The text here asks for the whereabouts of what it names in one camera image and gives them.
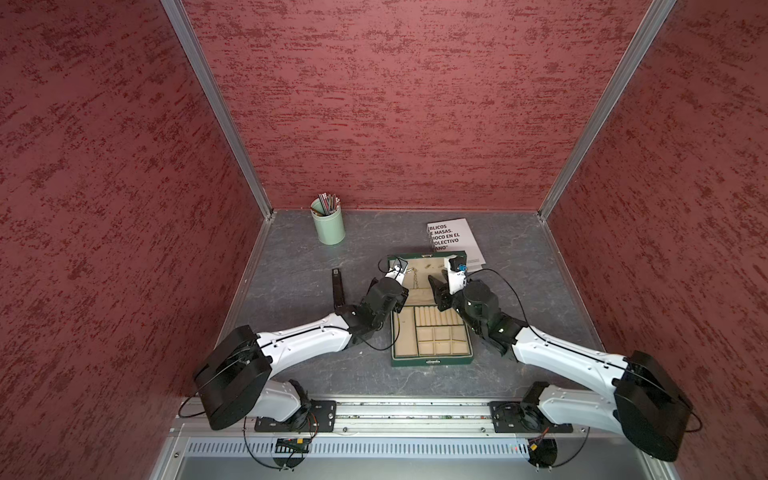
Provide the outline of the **green jewelry box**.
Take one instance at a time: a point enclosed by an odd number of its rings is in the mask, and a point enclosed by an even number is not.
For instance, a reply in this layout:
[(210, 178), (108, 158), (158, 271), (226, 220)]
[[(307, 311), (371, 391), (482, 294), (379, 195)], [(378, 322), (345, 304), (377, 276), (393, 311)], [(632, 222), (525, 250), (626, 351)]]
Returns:
[(456, 310), (440, 312), (428, 276), (447, 281), (444, 260), (459, 252), (391, 255), (408, 261), (405, 306), (391, 315), (391, 364), (394, 367), (468, 365), (474, 359), (469, 328)]

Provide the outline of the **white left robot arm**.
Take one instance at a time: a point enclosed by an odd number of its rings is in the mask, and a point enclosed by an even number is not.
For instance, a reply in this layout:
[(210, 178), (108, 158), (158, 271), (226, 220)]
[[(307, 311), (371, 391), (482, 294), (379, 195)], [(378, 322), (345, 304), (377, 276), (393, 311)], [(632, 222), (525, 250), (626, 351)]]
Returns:
[(214, 431), (247, 417), (266, 417), (296, 429), (305, 424), (311, 401), (296, 381), (273, 377), (297, 364), (367, 343), (405, 306), (406, 270), (374, 279), (356, 305), (343, 305), (317, 321), (274, 332), (232, 330), (195, 370), (195, 394)]

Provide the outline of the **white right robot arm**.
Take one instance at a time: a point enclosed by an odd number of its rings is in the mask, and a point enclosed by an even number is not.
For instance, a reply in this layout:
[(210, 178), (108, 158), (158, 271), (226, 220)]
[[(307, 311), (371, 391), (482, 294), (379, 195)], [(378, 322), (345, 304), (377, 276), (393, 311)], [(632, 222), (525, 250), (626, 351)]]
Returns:
[(621, 434), (658, 460), (677, 460), (693, 405), (653, 356), (609, 354), (549, 335), (503, 312), (481, 280), (428, 280), (438, 309), (455, 311), (486, 345), (579, 384), (577, 390), (546, 382), (532, 387), (523, 405), (536, 419)]

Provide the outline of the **white book black text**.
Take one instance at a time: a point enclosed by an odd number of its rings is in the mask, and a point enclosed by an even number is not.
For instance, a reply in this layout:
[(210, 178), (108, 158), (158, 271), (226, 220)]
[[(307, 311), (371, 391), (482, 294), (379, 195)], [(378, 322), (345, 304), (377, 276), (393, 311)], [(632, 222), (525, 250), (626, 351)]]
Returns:
[(427, 231), (434, 252), (464, 251), (470, 272), (480, 270), (486, 264), (466, 218), (428, 223)]

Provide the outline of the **mint green pencil cup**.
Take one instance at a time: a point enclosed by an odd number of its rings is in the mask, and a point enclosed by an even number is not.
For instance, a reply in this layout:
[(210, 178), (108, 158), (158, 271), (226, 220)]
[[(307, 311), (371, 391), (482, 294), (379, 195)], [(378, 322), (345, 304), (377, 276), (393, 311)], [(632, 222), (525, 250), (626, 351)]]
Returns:
[(319, 241), (324, 245), (337, 245), (346, 237), (346, 231), (340, 206), (332, 213), (325, 214), (323, 202), (317, 198), (311, 206), (311, 216)]

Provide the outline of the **coloured pencils bundle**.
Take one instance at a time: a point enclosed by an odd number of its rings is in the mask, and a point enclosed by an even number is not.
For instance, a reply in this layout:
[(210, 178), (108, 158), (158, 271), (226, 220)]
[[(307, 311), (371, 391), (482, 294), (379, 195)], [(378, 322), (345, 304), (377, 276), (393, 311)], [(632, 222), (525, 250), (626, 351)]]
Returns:
[(318, 195), (318, 207), (315, 211), (321, 216), (329, 216), (336, 212), (339, 206), (339, 198), (335, 194), (321, 193)]

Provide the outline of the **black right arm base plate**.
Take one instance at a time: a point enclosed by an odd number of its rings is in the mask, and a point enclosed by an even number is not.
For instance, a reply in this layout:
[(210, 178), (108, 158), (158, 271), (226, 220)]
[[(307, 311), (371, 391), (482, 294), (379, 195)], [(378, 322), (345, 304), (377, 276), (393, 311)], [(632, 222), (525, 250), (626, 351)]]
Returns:
[(574, 431), (571, 424), (555, 424), (536, 406), (522, 401), (492, 401), (488, 406), (496, 433), (542, 435)]

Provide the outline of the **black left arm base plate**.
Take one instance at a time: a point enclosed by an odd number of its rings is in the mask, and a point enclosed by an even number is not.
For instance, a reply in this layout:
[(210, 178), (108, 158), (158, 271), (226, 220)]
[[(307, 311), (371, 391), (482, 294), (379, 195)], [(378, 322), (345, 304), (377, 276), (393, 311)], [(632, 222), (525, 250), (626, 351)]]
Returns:
[(337, 402), (311, 400), (288, 420), (277, 421), (269, 417), (257, 417), (254, 431), (259, 433), (330, 433), (334, 430)]

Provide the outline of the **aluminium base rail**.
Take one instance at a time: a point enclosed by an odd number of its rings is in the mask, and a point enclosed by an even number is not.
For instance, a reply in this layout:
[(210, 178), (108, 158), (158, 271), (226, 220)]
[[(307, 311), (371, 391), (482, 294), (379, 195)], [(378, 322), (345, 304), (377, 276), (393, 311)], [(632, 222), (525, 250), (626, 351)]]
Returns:
[(304, 426), (174, 421), (155, 479), (673, 479), (670, 463), (585, 425), (527, 431), (512, 400), (340, 396)]

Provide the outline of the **aluminium left corner post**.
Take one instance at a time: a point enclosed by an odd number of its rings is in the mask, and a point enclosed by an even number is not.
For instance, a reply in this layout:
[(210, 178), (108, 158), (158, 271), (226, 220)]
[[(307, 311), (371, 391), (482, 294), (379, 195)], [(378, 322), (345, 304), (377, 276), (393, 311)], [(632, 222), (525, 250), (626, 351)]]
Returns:
[(270, 221), (273, 217), (273, 206), (258, 178), (246, 146), (237, 130), (210, 65), (205, 58), (202, 46), (194, 32), (183, 2), (179, 0), (162, 0), (161, 4), (262, 216), (267, 221)]

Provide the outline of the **aluminium corner post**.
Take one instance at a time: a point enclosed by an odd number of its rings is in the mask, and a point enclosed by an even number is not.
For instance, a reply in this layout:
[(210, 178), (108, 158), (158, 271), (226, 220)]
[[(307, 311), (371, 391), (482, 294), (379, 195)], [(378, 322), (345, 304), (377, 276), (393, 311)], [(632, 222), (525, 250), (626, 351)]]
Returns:
[(246, 146), (237, 130), (210, 65), (205, 58), (202, 46), (194, 32), (183, 2), (179, 0), (162, 0), (161, 4), (262, 216), (267, 221), (270, 221), (273, 217), (273, 206), (258, 178)]
[(675, 5), (675, 0), (650, 2), (582, 133), (538, 211), (542, 223), (548, 221)]

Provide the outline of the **aluminium right corner post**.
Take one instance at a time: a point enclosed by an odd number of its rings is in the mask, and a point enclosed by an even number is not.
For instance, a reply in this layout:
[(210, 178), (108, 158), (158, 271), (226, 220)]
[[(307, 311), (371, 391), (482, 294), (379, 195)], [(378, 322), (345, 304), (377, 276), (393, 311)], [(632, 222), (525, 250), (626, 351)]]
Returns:
[(542, 223), (548, 221), (675, 5), (675, 0), (650, 2), (582, 133), (538, 211)]

